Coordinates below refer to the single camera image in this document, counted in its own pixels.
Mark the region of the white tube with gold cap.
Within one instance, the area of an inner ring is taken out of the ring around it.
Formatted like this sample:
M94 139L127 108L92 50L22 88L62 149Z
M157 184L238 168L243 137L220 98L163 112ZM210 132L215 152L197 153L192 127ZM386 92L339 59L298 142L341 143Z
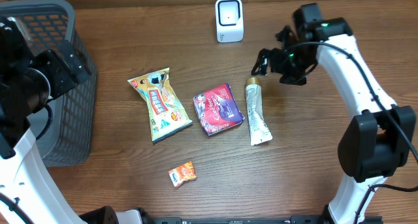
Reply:
M261 82L257 77L251 77L246 80L245 94L250 144L255 146L272 140L270 129L263 117Z

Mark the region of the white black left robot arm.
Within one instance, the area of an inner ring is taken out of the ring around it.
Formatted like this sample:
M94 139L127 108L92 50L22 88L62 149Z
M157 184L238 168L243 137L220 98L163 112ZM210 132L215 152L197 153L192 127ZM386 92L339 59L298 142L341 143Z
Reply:
M67 41L61 54L34 56L18 21L1 18L1 214L9 223L153 223L142 208L103 206L82 215L69 206L42 162L28 116L91 76Z

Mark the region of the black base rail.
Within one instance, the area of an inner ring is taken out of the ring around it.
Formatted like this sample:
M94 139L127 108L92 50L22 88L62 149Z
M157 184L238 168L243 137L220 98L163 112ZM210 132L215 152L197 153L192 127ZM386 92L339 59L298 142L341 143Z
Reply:
M143 217L145 224L331 224L321 216L291 216L281 218L211 218L182 219L180 217Z

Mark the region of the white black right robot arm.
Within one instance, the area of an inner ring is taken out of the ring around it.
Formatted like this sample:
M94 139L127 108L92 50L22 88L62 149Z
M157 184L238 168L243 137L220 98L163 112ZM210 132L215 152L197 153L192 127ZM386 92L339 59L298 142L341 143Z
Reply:
M315 3L293 13L293 26L276 34L280 48L262 49L252 75L280 74L282 84L302 86L322 66L342 97L349 125L338 144L344 172L334 198L315 223L381 223L365 211L387 178L417 155L412 138L416 115L398 106L379 85L361 56L357 40L343 18L324 19Z

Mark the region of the yellow snack bag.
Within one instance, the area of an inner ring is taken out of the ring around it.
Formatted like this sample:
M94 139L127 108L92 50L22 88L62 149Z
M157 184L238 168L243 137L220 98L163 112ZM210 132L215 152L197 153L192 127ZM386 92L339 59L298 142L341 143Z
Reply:
M167 67L127 81L147 104L154 144L193 124L170 84L169 73Z

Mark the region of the small orange snack packet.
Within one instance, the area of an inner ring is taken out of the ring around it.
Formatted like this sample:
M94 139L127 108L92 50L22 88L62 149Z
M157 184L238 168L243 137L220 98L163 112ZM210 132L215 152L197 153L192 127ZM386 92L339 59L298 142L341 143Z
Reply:
M197 175L192 161L186 162L169 171L169 177L174 187L180 187L184 182L195 180Z

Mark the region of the grey plastic mesh basket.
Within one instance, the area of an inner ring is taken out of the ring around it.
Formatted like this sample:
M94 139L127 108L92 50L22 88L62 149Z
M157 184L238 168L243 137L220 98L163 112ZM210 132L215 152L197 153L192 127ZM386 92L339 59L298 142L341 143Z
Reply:
M31 35L29 47L34 55L45 50L61 53L70 43L89 71L89 78L48 104L53 112L50 128L46 109L28 117L31 130L38 136L37 147L47 167L66 167L83 163L91 151L97 67L75 29L75 13L65 0L19 0L1 3L1 15L12 16L25 25Z

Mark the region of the red purple Carefree pad pack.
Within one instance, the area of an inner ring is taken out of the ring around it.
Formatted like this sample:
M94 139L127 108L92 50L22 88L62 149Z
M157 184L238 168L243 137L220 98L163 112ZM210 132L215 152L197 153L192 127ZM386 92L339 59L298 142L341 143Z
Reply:
M194 96L193 103L201 126L208 136L240 125L245 120L228 83Z

